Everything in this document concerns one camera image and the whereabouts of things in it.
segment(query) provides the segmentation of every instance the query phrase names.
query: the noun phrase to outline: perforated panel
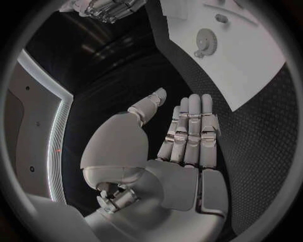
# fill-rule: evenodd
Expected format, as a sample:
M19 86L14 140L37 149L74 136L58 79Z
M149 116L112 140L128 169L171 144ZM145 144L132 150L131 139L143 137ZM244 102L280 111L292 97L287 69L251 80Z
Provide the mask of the perforated panel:
M146 6L159 50L193 92L210 93L219 116L219 143L231 190L231 222L240 234L267 209L291 166L297 138L297 106L287 65L248 103L231 112L208 75L169 40L159 1Z

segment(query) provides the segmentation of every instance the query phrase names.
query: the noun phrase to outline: robotic hand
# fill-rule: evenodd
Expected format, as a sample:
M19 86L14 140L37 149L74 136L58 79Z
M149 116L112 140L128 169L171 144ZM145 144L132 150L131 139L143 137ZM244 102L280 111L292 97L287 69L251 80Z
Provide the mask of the robotic hand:
M115 23L137 12L147 0L69 0L60 12L77 11L82 17L91 17L104 23Z
M148 140L141 126L165 100L166 91L160 88L98 128L81 160L87 184L100 191L97 199L101 208L113 214L144 199L138 184L149 173L161 184L162 208L225 218L227 190L222 174L216 170L220 128L209 94L202 98L192 94L181 100L174 108L158 157L147 161Z

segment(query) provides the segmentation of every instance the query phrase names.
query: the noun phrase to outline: mesh surface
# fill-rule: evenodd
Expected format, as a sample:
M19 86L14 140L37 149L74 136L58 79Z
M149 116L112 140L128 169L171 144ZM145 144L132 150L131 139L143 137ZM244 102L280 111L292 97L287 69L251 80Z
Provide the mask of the mesh surface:
M297 106L286 65L254 98L232 112L210 77L169 40L158 0L146 9L156 45L194 93L210 93L219 116L219 143L231 191L231 223L236 234L252 225L279 192L292 163L297 139Z

